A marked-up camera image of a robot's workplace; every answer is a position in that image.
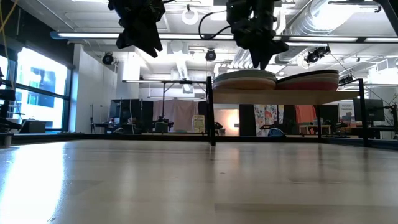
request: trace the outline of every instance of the poster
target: poster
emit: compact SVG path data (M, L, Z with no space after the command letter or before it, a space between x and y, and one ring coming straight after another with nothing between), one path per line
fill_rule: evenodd
M275 123L283 124L284 122L284 106L283 105L254 105L254 117L256 121L257 137L267 136L268 129L261 130L263 125L273 125Z
M194 133L205 133L205 116L204 115L193 115L193 132Z
M350 123L355 121L354 103L339 103L338 111L341 122Z

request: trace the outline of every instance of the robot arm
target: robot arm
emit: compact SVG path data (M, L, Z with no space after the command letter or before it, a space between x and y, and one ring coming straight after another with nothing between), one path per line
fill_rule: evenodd
M285 52L289 46L273 40L275 0L229 0L227 21L239 47L248 49L254 67L265 69L274 54ZM162 0L109 0L108 7L120 17L124 27L116 45L119 49L136 46L153 57L162 50L156 22L165 13Z
M273 40L274 0L229 0L227 21L239 47L248 49L255 68L265 69L274 54L288 51L289 46Z
M109 0L108 8L119 15L119 25L124 28L116 45L119 49L136 46L157 57L155 51L163 50L156 22L165 13L162 0Z

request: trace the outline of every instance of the metal pole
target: metal pole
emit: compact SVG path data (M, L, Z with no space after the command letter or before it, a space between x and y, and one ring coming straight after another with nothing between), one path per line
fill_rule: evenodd
M276 105L276 119L277 119L277 124L279 124L279 105Z
M391 113L392 113L392 119L394 120L394 130L395 134L398 135L398 115L397 115L397 105L392 105L391 106Z
M368 120L366 117L366 106L365 106L365 90L363 85L363 79L358 79L359 81L359 101L361 103L361 120L362 120L362 137L363 137L363 146L369 146L368 140Z
M216 133L214 127L214 105L213 105L213 89L211 87L211 77L207 77L207 108L208 108L208 135L210 137L210 144L216 145Z
M322 138L322 123L321 123L321 106L317 105L317 120L318 120L318 138Z
M166 82L163 82L163 105L162 105L162 118L163 119L164 119L164 97L165 97L165 94L166 94L165 89L166 89Z

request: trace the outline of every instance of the black metal frame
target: black metal frame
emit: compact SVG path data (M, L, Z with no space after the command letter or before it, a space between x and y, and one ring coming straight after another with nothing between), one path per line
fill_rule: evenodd
M398 36L398 1L397 0L373 0L381 5L392 28Z
M214 130L214 107L213 107L213 89L211 87L211 77L207 77L207 104L208 104L208 137L209 137L209 142L211 143L212 146L216 145L216 137L215 137L215 130ZM365 111L365 93L364 93L364 82L362 78L352 80L350 82L347 82L345 84L342 84L340 86L347 85L349 83L353 82L358 82L359 85L359 99L361 103L361 110ZM312 138L310 141L316 141L318 143L325 143L326 140L325 138L322 137L322 123L321 123L321 111L320 111L320 105L316 105L316 110L317 110L317 126L318 126L318 137L316 139ZM363 127L363 146L364 147L369 147L369 137L368 137L368 122L367 122L367 117L366 113L362 113L362 127ZM229 137L228 138L230 141L237 141L237 142L246 142L248 139L253 141L254 138L248 138L248 137ZM268 139L257 139L257 141L262 141L262 142L296 142L298 139L297 138L285 138L283 141L281 139L275 140L272 138Z

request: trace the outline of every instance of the computer screen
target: computer screen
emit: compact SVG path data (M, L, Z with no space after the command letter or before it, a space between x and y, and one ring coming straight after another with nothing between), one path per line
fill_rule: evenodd
M366 99L366 117L368 121L384 121L384 104L383 100ZM361 102L354 99L355 121L362 121Z

